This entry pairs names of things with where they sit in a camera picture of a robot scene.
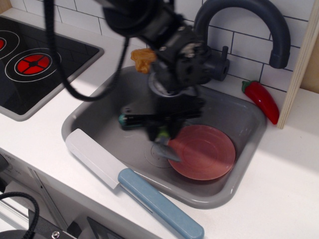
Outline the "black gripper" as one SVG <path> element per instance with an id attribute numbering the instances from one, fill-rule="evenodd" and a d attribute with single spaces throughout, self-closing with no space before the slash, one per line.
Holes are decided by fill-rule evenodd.
<path id="1" fill-rule="evenodd" d="M 146 131 L 150 141 L 155 141 L 161 126 L 169 123 L 169 134 L 175 139 L 186 119 L 198 118 L 202 114 L 205 100 L 197 96 L 179 95 L 161 97 L 145 95 L 122 107 L 121 114 L 145 115 Z"/>

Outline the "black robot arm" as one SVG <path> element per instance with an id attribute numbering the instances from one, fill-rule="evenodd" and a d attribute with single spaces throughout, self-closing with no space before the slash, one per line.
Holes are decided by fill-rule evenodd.
<path id="1" fill-rule="evenodd" d="M 175 138 L 187 119 L 201 116 L 205 104 L 197 89 L 211 78 L 202 38 L 175 13 L 170 0 L 100 4 L 114 32 L 126 40 L 138 38 L 156 55 L 146 82 L 148 91 L 124 112 L 124 126 L 143 126 L 151 141 L 162 130 Z"/>

